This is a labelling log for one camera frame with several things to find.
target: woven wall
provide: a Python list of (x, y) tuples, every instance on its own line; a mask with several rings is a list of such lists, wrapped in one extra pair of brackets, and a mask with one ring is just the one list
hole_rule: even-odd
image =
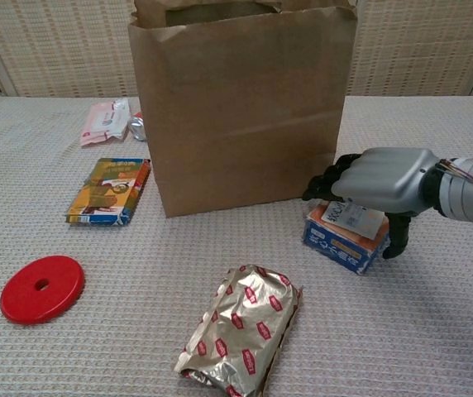
[[(136, 94), (132, 0), (0, 0), (0, 56), (22, 96)], [(473, 0), (364, 0), (349, 93), (466, 95)]]

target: colorful box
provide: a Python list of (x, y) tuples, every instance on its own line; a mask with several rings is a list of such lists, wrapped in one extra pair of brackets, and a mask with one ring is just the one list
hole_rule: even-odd
[[(353, 232), (352, 230), (356, 230), (355, 227), (347, 230), (339, 227), (337, 224), (323, 220), (323, 214), (325, 214), (329, 205), (331, 203), (323, 202), (307, 216), (303, 242), (340, 265), (345, 266), (348, 270), (362, 275), (387, 245), (389, 221), (386, 217), (378, 220), (380, 226), (375, 231), (374, 239), (370, 239)], [(353, 205), (350, 203), (341, 204), (343, 207)], [(363, 213), (367, 210), (367, 208), (356, 207), (356, 209), (360, 209), (358, 213)], [(359, 221), (360, 218), (348, 218), (348, 220)]]
[(100, 159), (69, 207), (66, 222), (128, 224), (150, 171), (147, 159)]

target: center hole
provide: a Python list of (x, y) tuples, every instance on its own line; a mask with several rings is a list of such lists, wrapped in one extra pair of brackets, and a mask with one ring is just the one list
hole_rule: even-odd
[(35, 288), (37, 291), (43, 291), (49, 286), (49, 280), (48, 279), (41, 279), (38, 280), (35, 284)]

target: red plastic disc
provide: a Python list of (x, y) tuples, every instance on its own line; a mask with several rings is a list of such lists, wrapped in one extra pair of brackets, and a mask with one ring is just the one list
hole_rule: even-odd
[(31, 262), (7, 282), (0, 307), (14, 323), (44, 323), (69, 309), (83, 287), (84, 271), (77, 261), (47, 256)]

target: silver wrapper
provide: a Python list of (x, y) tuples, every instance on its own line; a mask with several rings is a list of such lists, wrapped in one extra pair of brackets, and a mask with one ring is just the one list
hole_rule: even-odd
[(258, 397), (299, 307), (285, 275), (229, 270), (174, 370), (232, 397)]

